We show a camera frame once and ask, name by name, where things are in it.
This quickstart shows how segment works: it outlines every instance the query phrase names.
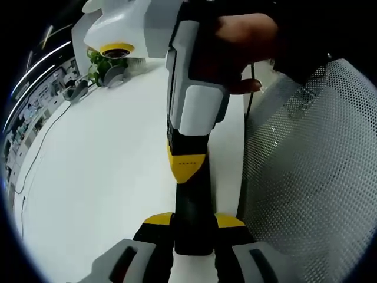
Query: black sleeve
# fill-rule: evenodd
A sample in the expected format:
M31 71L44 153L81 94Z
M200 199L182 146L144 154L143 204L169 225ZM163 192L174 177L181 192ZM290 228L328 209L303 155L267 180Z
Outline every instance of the black sleeve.
M305 83L320 65L345 58L376 84L374 1L275 0L265 14L279 27L275 69Z

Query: potted plant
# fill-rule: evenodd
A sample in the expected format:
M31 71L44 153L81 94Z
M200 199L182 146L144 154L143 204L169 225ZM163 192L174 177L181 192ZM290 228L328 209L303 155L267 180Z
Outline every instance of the potted plant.
M128 67L126 58L110 59L102 56L98 51L91 48L88 49L87 55L92 63L88 71L88 78L99 87L108 87L106 84L108 80L105 80L105 76L111 68L118 67L121 70L125 70Z

